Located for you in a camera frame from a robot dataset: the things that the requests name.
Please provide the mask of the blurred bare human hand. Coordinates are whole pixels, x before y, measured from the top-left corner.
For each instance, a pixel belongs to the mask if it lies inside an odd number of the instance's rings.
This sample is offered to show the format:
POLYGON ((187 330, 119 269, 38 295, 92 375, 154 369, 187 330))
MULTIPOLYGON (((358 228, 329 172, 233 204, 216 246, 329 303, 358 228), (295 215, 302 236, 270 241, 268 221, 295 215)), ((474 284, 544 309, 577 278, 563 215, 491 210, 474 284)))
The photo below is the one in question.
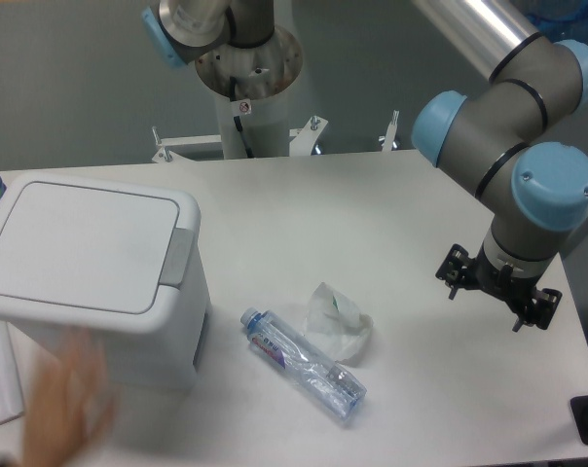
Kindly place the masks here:
POLYGON ((103 348, 74 332, 41 357, 23 424, 23 466, 66 466, 108 432, 116 414, 103 348))

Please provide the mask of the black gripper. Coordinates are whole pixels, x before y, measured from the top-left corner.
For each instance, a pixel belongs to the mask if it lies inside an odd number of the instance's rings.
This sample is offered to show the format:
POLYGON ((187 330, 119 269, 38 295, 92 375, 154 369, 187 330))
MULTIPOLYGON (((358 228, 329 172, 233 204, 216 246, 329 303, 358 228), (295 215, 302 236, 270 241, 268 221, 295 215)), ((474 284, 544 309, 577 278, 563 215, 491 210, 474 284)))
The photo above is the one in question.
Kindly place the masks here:
POLYGON ((450 299, 460 289, 467 289, 480 290, 505 302, 517 316, 513 332, 523 326, 547 330, 563 297, 556 289, 538 289, 541 273, 525 276, 508 255, 485 243, 470 263, 467 251, 455 243, 435 277, 450 289, 450 299))

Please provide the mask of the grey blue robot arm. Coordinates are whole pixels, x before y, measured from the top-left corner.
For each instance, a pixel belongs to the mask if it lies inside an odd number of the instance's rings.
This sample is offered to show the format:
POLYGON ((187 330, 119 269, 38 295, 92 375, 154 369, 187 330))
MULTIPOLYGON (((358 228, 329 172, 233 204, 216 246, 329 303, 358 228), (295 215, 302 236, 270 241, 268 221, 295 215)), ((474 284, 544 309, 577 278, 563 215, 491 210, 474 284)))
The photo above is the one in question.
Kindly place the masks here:
POLYGON ((493 214, 477 255, 454 245, 436 275, 546 329, 562 295, 538 281, 587 216, 588 156, 543 135, 588 102, 588 45, 550 41, 507 1, 418 8, 490 85, 438 94, 413 125, 414 147, 493 214))

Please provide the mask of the second grey blue robot arm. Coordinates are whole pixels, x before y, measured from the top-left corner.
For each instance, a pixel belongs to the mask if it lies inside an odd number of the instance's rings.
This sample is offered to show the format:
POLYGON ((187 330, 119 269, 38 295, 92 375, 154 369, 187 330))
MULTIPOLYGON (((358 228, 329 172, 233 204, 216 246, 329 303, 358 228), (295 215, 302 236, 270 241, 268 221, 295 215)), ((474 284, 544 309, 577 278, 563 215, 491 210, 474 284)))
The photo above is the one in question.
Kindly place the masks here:
POLYGON ((228 45, 257 49, 275 33, 272 1, 157 1, 141 19, 162 60, 180 68, 228 45))

